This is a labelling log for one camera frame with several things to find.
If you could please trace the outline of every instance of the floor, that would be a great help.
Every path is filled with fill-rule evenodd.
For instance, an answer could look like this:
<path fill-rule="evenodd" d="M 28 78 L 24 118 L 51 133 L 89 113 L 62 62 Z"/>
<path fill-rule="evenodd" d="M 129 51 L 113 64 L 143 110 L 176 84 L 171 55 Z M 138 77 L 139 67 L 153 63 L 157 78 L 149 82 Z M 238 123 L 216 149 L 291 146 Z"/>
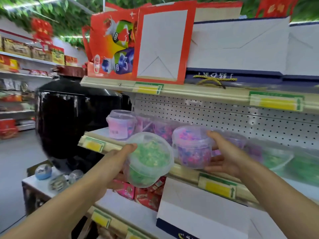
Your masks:
<path fill-rule="evenodd" d="M 21 180 L 26 177 L 26 169 L 46 159 L 35 130 L 0 140 L 0 234 L 25 215 Z"/>

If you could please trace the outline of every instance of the price tag holder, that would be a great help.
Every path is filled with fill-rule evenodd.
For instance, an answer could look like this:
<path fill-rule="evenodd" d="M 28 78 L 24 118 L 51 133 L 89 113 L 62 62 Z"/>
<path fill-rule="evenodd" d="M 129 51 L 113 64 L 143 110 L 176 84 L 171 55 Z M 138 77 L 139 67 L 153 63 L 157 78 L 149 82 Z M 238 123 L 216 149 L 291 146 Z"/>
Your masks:
<path fill-rule="evenodd" d="M 136 231 L 133 228 L 129 227 L 127 230 L 125 239 L 150 239 L 150 238 L 140 233 L 139 231 Z"/>
<path fill-rule="evenodd" d="M 159 95 L 164 84 L 159 83 L 147 83 L 147 82 L 135 82 L 133 92 Z"/>
<path fill-rule="evenodd" d="M 100 210 L 95 209 L 92 214 L 92 221 L 95 221 L 97 224 L 107 229 L 112 221 L 112 217 Z"/>
<path fill-rule="evenodd" d="M 226 198 L 236 198 L 237 184 L 227 179 L 199 173 L 198 187 Z"/>
<path fill-rule="evenodd" d="M 249 101 L 249 104 L 252 106 L 302 112 L 305 103 L 305 96 L 250 91 Z"/>
<path fill-rule="evenodd" d="M 82 147 L 98 153 L 102 152 L 104 146 L 105 142 L 90 137 L 85 137 L 85 140 L 82 145 Z"/>

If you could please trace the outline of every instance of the green foliage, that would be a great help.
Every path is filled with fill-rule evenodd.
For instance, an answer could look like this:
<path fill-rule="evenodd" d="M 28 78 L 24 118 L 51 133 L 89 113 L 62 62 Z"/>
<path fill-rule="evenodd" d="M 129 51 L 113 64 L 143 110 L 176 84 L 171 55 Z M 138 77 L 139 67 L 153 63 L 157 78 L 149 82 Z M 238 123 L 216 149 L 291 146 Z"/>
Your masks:
<path fill-rule="evenodd" d="M 7 12 L 3 7 L 5 5 L 19 5 L 23 3 L 32 3 L 35 1 L 43 0 L 0 0 L 0 16 L 4 16 L 10 21 L 13 21 L 17 26 L 23 28 L 27 32 L 31 32 L 31 18 L 38 17 L 44 19 L 53 27 L 54 35 L 60 36 L 78 36 L 81 35 L 81 28 L 84 25 L 90 24 L 90 15 L 79 7 L 68 2 L 61 0 L 58 2 L 41 4 L 38 6 L 28 8 L 18 8 Z M 103 10 L 102 0 L 76 0 L 83 6 L 91 11 L 98 13 Z M 123 8 L 139 7 L 145 3 L 159 4 L 163 0 L 107 0 L 110 3 L 116 4 Z M 178 1 L 178 0 L 164 0 L 165 2 Z M 238 1 L 238 0 L 197 0 L 198 2 L 210 1 Z M 254 17 L 257 11 L 260 0 L 241 0 L 243 7 L 241 9 L 242 15 Z M 35 13 L 38 12 L 50 19 Z M 319 20 L 319 0 L 299 0 L 294 9 L 292 16 L 293 21 L 312 21 Z M 69 42 L 71 45 L 83 47 L 82 39 L 63 38 L 64 41 Z"/>

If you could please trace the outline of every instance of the hanging red decoration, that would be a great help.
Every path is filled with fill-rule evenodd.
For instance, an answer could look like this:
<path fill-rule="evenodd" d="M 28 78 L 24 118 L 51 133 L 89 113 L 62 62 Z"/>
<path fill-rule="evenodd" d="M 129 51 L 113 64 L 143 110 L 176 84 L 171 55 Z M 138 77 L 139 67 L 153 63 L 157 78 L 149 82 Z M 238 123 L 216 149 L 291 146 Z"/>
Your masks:
<path fill-rule="evenodd" d="M 35 31 L 33 38 L 40 42 L 42 47 L 45 44 L 53 44 L 51 39 L 53 36 L 53 29 L 50 23 L 39 18 L 32 18 L 31 26 Z"/>
<path fill-rule="evenodd" d="M 264 11 L 262 17 L 286 17 L 292 15 L 297 2 L 298 0 L 260 0 L 256 17 L 259 16 L 262 10 Z"/>

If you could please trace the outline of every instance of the perforated metal panel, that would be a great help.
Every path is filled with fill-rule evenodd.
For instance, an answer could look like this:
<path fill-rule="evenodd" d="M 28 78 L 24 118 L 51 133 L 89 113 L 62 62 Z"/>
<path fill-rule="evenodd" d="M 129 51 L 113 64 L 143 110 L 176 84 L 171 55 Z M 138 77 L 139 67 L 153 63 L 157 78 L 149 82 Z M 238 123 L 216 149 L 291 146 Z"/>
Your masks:
<path fill-rule="evenodd" d="M 136 94 L 135 112 L 319 149 L 319 115 Z"/>

